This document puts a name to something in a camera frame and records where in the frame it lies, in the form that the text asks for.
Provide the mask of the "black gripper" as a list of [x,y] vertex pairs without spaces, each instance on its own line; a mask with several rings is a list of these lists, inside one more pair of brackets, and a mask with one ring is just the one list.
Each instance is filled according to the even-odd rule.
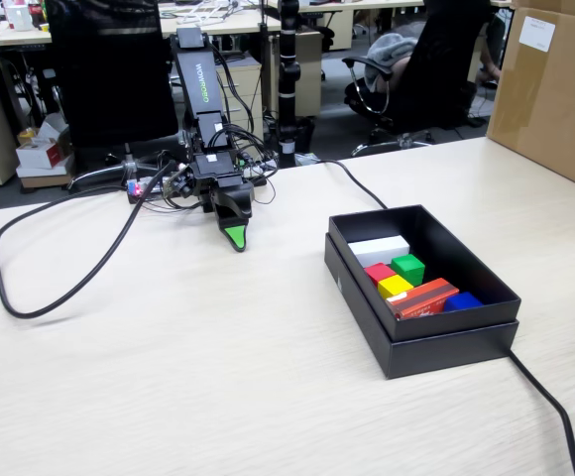
[[229,152],[198,154],[191,163],[192,194],[211,193],[220,232],[238,253],[247,248],[254,188],[244,179]]

